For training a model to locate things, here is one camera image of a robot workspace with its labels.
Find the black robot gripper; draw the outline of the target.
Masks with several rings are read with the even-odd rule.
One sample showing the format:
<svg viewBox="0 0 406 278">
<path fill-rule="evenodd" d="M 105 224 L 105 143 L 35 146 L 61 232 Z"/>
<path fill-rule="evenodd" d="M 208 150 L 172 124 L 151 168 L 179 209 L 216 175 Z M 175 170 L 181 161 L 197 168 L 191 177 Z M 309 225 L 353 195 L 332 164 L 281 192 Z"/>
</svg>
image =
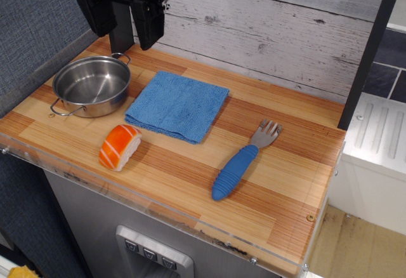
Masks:
<svg viewBox="0 0 406 278">
<path fill-rule="evenodd" d="M 129 4 L 142 50 L 149 50 L 164 35 L 164 6 L 167 0 L 77 0 L 91 27 L 103 37 L 117 26 L 112 2 Z"/>
</svg>

